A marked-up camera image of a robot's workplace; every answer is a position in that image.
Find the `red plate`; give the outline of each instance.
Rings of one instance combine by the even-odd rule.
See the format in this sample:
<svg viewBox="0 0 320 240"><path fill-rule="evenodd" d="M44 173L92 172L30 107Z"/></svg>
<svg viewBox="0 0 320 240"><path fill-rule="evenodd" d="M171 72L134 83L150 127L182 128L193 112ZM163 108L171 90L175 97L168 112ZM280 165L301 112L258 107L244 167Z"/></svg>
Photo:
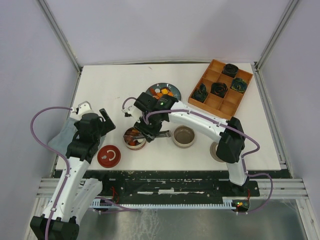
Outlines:
<svg viewBox="0 0 320 240"><path fill-rule="evenodd" d="M121 153L116 146L107 145L100 149L97 158L102 167L109 169L120 162Z"/></svg>

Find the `white wall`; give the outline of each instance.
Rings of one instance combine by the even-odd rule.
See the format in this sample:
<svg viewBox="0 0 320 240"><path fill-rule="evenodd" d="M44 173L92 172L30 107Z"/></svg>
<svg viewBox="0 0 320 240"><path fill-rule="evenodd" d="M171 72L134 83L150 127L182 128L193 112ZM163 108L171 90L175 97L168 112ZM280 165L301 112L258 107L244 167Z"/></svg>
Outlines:
<svg viewBox="0 0 320 240"><path fill-rule="evenodd" d="M262 75L294 173L320 222L320 1L301 1Z"/></svg>
<svg viewBox="0 0 320 240"><path fill-rule="evenodd" d="M47 0L81 65L257 61L289 0Z"/></svg>
<svg viewBox="0 0 320 240"><path fill-rule="evenodd" d="M49 106L69 106L77 73L34 0L0 3L0 233L23 238L41 177L54 155L38 145L30 120ZM48 142L67 112L40 116L35 131Z"/></svg>

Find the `wooden tray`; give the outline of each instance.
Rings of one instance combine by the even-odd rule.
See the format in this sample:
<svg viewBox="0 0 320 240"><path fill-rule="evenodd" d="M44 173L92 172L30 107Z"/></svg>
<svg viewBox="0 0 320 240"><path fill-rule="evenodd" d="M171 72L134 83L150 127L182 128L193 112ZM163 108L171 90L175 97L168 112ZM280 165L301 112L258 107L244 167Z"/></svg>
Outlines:
<svg viewBox="0 0 320 240"><path fill-rule="evenodd" d="M188 103L220 118L230 120L231 117L235 115L238 106L240 105L240 102L246 92L240 93L230 88L234 78L222 74L225 65L226 63L218 60L212 60L202 75L200 81L197 83L191 95L189 96ZM235 78L242 78L249 85L252 76L252 73L239 69L238 73L235 75ZM225 83L227 85L228 91L224 98L210 93L212 83L216 82ZM195 90L198 90L201 84L206 86L206 91L208 92L208 96L203 103L192 98Z"/></svg>

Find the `yellow food piece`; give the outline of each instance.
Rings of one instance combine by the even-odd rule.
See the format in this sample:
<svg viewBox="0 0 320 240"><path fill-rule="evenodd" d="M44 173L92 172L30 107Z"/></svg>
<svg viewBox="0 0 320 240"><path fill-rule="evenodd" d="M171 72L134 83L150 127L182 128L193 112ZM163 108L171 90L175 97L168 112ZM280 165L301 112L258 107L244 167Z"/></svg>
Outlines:
<svg viewBox="0 0 320 240"><path fill-rule="evenodd" d="M167 90L166 88L161 89L161 92L162 92L163 94L168 94L168 93L169 93L169 92L168 92L168 90Z"/></svg>

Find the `tabletop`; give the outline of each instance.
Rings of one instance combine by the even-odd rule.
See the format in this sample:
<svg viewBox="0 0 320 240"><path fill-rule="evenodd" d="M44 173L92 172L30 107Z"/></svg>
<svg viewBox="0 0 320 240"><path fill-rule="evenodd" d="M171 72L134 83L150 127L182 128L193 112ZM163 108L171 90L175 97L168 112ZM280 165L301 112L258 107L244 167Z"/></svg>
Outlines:
<svg viewBox="0 0 320 240"><path fill-rule="evenodd" d="M234 63L239 69L253 73L250 63ZM208 63L183 64L134 64L134 65L88 65L83 68L74 104L88 101L92 109L99 113L105 108L116 125L116 129L109 132L102 144L114 145L121 152L121 160L113 168L102 167L97 155L92 159L89 170L120 170L120 171L224 171L225 163L217 162L211 157L210 146L212 140L196 132L194 144L186 149L178 148L171 138L158 138L147 143L142 149L133 151L125 146L123 135L133 127L132 117L125 117L121 111L122 104L128 97L138 97L151 85L156 83L170 83L181 92L182 102L201 112L204 110L188 103L188 97L206 71ZM262 101L258 92L255 77L242 98L234 115L241 121L243 131L254 138L261 149L245 157L248 170L280 170L277 151L268 126ZM163 130L172 132L177 124L163 122ZM245 140L244 152L255 148L249 140ZM65 166L59 158L56 169Z"/></svg>

